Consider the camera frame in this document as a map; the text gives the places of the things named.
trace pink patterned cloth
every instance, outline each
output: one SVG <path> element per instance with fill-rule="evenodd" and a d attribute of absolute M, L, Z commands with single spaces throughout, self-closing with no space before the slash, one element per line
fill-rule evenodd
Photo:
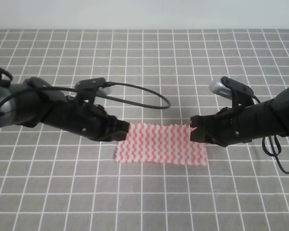
<path fill-rule="evenodd" d="M 130 124 L 125 141 L 118 142 L 116 161 L 207 165 L 205 143 L 189 140 L 188 125 Z"/>

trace wall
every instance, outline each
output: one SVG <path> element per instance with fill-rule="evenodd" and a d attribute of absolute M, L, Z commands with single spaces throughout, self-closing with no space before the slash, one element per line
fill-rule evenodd
<path fill-rule="evenodd" d="M 0 28 L 289 28 L 289 0 L 0 0 Z"/>

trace gray surface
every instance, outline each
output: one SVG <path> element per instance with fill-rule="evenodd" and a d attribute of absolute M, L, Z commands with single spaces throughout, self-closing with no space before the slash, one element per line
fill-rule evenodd
<path fill-rule="evenodd" d="M 223 75 L 262 101 L 288 87 L 289 30 L 0 30 L 0 65 L 15 82 L 73 86 L 104 76 L 144 85 L 173 107 L 98 102 L 130 122 L 188 123 L 231 105 L 208 90 Z M 127 88 L 112 93 L 159 103 Z M 280 140 L 289 168 L 289 139 Z M 207 167 L 118 165 L 115 147 L 41 125 L 1 129 L 0 231 L 289 231 L 289 176 L 260 141 L 208 145 Z"/>

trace black cable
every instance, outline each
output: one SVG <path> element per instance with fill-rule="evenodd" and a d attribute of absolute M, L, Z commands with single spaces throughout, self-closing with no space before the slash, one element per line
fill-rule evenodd
<path fill-rule="evenodd" d="M 257 98 L 257 96 L 253 96 L 253 99 L 255 99 L 258 103 L 260 103 L 260 100 Z M 279 141 L 278 141 L 278 139 L 277 139 L 276 136 L 274 136 L 274 141 L 275 141 L 276 147 L 277 147 L 277 149 L 278 149 L 278 153 L 276 153 L 276 151 L 275 151 L 274 144 L 273 144 L 273 141 L 272 141 L 272 137 L 271 137 L 271 136 L 269 136 L 269 142 L 270 142 L 270 146 L 271 146 L 271 149 L 272 149 L 272 152 L 273 152 L 273 153 L 270 153 L 270 152 L 268 151 L 268 149 L 266 148 L 266 146 L 265 146 L 265 137 L 263 137 L 263 139 L 262 139 L 262 149 L 263 149 L 263 151 L 264 151 L 265 154 L 267 154 L 268 156 L 272 156 L 272 157 L 274 157 L 274 158 L 276 159 L 276 162 L 277 162 L 280 170 L 281 170 L 283 173 L 289 174 L 289 171 L 286 171 L 286 170 L 282 167 L 282 165 L 281 165 L 281 163 L 280 163 L 280 161 L 279 161 L 278 155 L 281 153 L 281 145 L 280 145 L 280 143 L 279 143 Z"/>
<path fill-rule="evenodd" d="M 123 100 L 123 99 L 119 99 L 119 98 L 115 98 L 115 97 L 111 97 L 111 96 L 106 96 L 106 95 L 101 95 L 101 94 L 97 94 L 96 96 L 97 97 L 100 97 L 100 98 L 104 98 L 104 99 L 108 99 L 108 100 L 113 100 L 113 101 L 117 101 L 117 102 L 121 102 L 121 103 L 127 103 L 127 104 L 131 104 L 131 105 L 135 105 L 135 106 L 139 106 L 139 107 L 145 107 L 145 108 L 152 108 L 152 109 L 167 109 L 170 107 L 170 102 L 167 98 L 165 98 L 164 96 L 162 96 L 161 94 L 155 92 L 155 91 L 152 91 L 150 89 L 146 89 L 146 88 L 142 88 L 142 87 L 139 87 L 139 86 L 135 86 L 135 85 L 132 85 L 132 84 L 125 84 L 125 83 L 112 83 L 110 82 L 111 86 L 114 86 L 114 85 L 123 85 L 123 86 L 127 86 L 127 87 L 133 87 L 133 88 L 137 88 L 137 89 L 141 89 L 141 90 L 144 90 L 144 91 L 147 91 L 147 92 L 150 92 L 160 98 L 162 98 L 166 103 L 167 103 L 167 106 L 154 106 L 154 105 L 148 105 L 148 104 L 143 104 L 143 103 L 137 103 L 137 102 L 133 102 L 133 101 L 129 101 L 129 100 Z M 29 92 L 32 92 L 32 91 L 35 91 L 35 92 L 38 92 L 38 91 L 43 91 L 43 90 L 65 90 L 65 91 L 71 91 L 71 92 L 76 92 L 76 93 L 82 93 L 84 90 L 77 90 L 77 89 L 73 89 L 73 88 L 65 88 L 65 87 L 39 87 L 39 88 L 29 88 L 29 89 L 25 89 L 25 90 L 21 90 L 19 92 L 16 92 L 14 94 L 11 94 L 9 95 L 8 97 L 6 97 L 5 99 L 3 99 L 1 102 L 0 102 L 0 108 L 6 103 L 8 102 L 9 100 L 15 98 L 15 97 L 18 97 L 22 94 L 26 94 L 26 93 L 29 93 Z"/>
<path fill-rule="evenodd" d="M 133 84 L 128 84 L 128 83 L 107 82 L 107 84 L 109 86 L 119 85 L 119 86 L 126 86 L 126 87 L 130 87 L 130 88 L 140 89 L 140 90 L 149 92 L 151 94 L 154 94 L 154 95 L 160 97 L 163 101 L 165 101 L 167 103 L 167 106 L 153 106 L 153 105 L 151 105 L 150 108 L 153 108 L 153 109 L 167 109 L 167 108 L 169 108 L 171 106 L 169 100 L 165 96 L 162 96 L 161 94 L 157 93 L 156 91 L 150 90 L 148 88 L 143 88 L 143 87 L 136 86 L 136 85 L 133 85 Z M 106 97 L 104 99 L 110 99 L 110 100 L 116 99 L 115 101 L 118 101 L 118 102 L 121 102 L 121 103 L 130 102 L 130 101 L 127 101 L 127 100 L 121 100 L 121 99 L 110 97 L 110 96 L 106 96 Z M 135 102 L 135 104 L 133 104 L 133 105 L 143 107 L 141 105 L 144 105 L 144 104 Z"/>

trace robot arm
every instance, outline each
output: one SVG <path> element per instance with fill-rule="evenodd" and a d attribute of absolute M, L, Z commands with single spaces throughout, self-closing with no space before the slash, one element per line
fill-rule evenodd
<path fill-rule="evenodd" d="M 2 74 L 10 80 L 3 79 Z M 164 109 L 170 107 L 162 95 L 138 86 L 106 82 L 104 78 L 87 79 L 74 89 L 53 87 L 38 77 L 26 79 L 21 84 L 11 84 L 13 76 L 0 67 L 0 128 L 22 125 L 33 128 L 38 123 L 66 130 L 93 141 L 122 141 L 126 139 L 129 123 L 108 115 L 105 109 L 94 104 L 102 97 L 142 107 Z M 124 85 L 148 91 L 161 97 L 167 106 L 152 106 L 106 96 L 100 90 L 114 85 Z M 76 92 L 75 97 L 65 96 L 61 90 Z"/>
<path fill-rule="evenodd" d="M 227 77 L 210 85 L 210 90 L 232 100 L 232 108 L 225 107 L 215 115 L 191 117 L 191 127 L 196 129 L 191 132 L 190 140 L 227 147 L 262 138 L 264 152 L 275 157 L 281 170 L 289 174 L 278 160 L 281 146 L 276 137 L 289 137 L 289 88 L 262 103 L 250 87 Z M 278 153 L 271 136 L 274 136 Z M 273 153 L 267 150 L 265 137 L 269 137 Z"/>

